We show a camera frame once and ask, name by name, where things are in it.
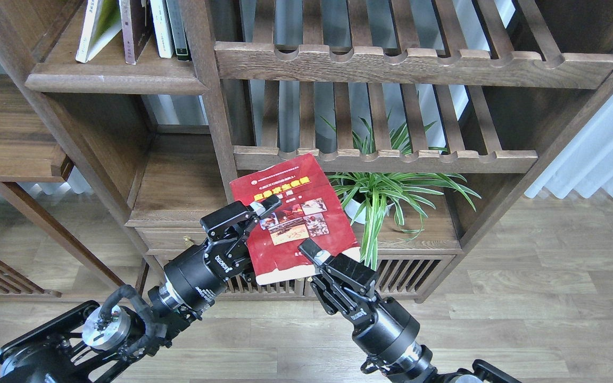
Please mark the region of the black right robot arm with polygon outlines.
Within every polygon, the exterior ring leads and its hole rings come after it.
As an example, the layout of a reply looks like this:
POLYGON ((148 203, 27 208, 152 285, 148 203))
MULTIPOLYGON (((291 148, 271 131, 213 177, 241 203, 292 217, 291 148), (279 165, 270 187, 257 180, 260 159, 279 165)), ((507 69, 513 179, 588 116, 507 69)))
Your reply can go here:
POLYGON ((353 325, 351 337, 366 354, 361 371, 393 382, 514 382, 513 376, 476 359, 472 369, 438 373, 431 350, 416 337, 419 322, 392 297, 376 291, 377 272, 347 255, 331 255, 313 240, 299 246, 314 263, 311 286, 324 310, 341 313, 353 325))

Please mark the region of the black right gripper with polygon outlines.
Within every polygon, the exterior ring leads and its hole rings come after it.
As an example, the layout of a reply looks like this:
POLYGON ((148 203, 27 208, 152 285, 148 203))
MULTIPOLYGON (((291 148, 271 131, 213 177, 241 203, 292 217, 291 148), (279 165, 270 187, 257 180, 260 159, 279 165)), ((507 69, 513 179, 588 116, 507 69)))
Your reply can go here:
POLYGON ((416 342, 419 322, 392 297, 375 291, 377 272, 345 254, 331 255, 313 240, 299 245, 316 267, 312 288, 329 314, 351 322, 352 340, 367 355, 360 370, 384 376, 433 376, 432 352, 416 342))

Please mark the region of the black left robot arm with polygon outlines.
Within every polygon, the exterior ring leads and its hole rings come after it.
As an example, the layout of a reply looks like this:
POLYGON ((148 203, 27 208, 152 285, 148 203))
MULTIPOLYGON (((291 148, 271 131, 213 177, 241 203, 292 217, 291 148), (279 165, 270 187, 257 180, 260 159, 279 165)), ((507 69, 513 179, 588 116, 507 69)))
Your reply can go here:
POLYGON ((270 196, 240 201, 204 216, 206 240, 165 265, 165 284, 149 290, 149 302, 130 285, 103 304, 87 301, 0 348, 0 382, 110 382, 146 355, 172 346, 173 338, 200 320, 224 293, 228 280, 250 271, 247 240, 281 202, 270 196))

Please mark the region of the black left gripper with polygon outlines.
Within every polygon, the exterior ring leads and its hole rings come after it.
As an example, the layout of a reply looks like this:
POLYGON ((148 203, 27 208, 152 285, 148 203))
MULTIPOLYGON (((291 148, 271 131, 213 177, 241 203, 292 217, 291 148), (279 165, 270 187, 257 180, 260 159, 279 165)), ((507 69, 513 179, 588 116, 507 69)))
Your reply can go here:
POLYGON ((186 249, 164 266, 166 282, 160 288, 160 316, 184 305, 201 315, 214 305, 235 276, 255 277, 248 252, 249 232, 267 218, 281 199, 272 195, 248 206, 235 201, 200 219, 208 237, 202 245, 186 249))

